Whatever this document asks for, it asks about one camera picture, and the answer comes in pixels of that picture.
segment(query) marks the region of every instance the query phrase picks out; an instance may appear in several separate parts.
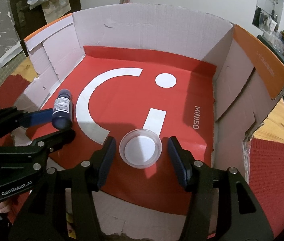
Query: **white logo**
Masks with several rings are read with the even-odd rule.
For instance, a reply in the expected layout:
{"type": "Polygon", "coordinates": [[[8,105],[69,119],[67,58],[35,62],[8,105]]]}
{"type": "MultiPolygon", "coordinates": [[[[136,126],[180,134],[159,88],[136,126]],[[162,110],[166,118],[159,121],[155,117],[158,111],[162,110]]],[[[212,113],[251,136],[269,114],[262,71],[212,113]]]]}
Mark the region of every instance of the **white logo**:
{"type": "Polygon", "coordinates": [[[195,106],[193,128],[199,129],[199,124],[200,124],[200,107],[195,106]]]}
{"type": "MultiPolygon", "coordinates": [[[[103,145],[109,134],[109,130],[102,128],[93,120],[88,109],[88,102],[95,89],[103,82],[111,78],[126,75],[139,77],[141,72],[142,69],[140,68],[119,68],[106,71],[96,76],[80,93],[75,109],[76,119],[81,130],[91,140],[103,145]]],[[[172,88],[175,86],[177,80],[172,74],[162,73],[156,76],[155,82],[162,88],[172,88]]],[[[162,130],[165,115],[166,111],[164,110],[150,108],[143,128],[149,129],[159,136],[162,130]]]]}
{"type": "Polygon", "coordinates": [[[33,184],[33,182],[32,181],[29,181],[29,182],[27,182],[27,184],[23,184],[23,185],[21,185],[21,186],[17,186],[17,187],[15,187],[15,188],[11,188],[10,190],[8,190],[8,191],[3,191],[1,194],[3,195],[3,196],[6,196],[7,194],[11,194],[11,193],[13,193],[13,192],[15,192],[15,191],[18,191],[18,190],[20,190],[20,189],[22,189],[22,188],[25,188],[25,187],[27,187],[27,186],[29,186],[29,185],[32,185],[33,184]]]}

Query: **door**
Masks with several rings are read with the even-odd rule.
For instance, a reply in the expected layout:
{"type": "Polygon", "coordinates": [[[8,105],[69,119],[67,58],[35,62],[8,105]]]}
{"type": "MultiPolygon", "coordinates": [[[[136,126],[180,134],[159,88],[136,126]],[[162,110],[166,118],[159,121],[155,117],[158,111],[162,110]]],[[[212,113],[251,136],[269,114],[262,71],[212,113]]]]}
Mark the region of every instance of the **door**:
{"type": "MultiPolygon", "coordinates": [[[[27,55],[24,38],[46,25],[46,20],[41,5],[29,10],[27,0],[9,0],[13,14],[15,29],[21,39],[21,45],[27,55]]],[[[68,13],[81,10],[80,0],[69,0],[71,10],[68,13]]]]}

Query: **human hand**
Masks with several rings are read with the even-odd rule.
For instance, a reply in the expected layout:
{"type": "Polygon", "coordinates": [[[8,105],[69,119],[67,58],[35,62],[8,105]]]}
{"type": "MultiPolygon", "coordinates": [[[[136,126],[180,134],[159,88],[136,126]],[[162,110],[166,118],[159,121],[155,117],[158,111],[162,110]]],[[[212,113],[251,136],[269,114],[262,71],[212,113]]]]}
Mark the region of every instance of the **human hand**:
{"type": "Polygon", "coordinates": [[[12,208],[12,199],[6,199],[4,202],[0,203],[0,213],[8,213],[12,208]]]}

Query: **white curved stripe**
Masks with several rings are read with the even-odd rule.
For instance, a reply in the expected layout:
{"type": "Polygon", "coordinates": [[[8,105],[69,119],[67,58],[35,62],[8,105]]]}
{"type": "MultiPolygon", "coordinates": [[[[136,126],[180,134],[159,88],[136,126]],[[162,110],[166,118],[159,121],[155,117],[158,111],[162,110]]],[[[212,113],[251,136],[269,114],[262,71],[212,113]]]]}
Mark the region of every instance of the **white curved stripe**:
{"type": "Polygon", "coordinates": [[[96,143],[103,144],[109,134],[109,130],[100,127],[91,117],[88,103],[94,90],[103,82],[119,76],[140,76],[143,69],[139,68],[120,68],[109,70],[95,77],[81,92],[76,103],[76,119],[81,130],[86,136],[96,143]]]}

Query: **blue gripper pad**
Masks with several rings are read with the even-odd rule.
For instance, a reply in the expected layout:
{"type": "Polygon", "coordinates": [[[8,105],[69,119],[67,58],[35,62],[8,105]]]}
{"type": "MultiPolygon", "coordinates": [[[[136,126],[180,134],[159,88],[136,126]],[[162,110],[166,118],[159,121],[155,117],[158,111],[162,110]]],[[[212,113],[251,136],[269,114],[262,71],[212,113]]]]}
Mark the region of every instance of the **blue gripper pad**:
{"type": "Polygon", "coordinates": [[[101,150],[94,151],[90,158],[90,162],[92,163],[95,172],[94,177],[96,177],[96,185],[99,189],[106,183],[115,152],[116,141],[113,137],[108,137],[103,148],[101,150]]]}
{"type": "Polygon", "coordinates": [[[43,109],[35,112],[25,113],[19,120],[19,123],[24,128],[33,127],[40,124],[52,122],[53,109],[43,109]]]}
{"type": "Polygon", "coordinates": [[[192,163],[194,158],[188,150],[182,149],[177,137],[170,137],[168,142],[168,152],[174,167],[178,182],[185,190],[192,177],[192,163]]]}

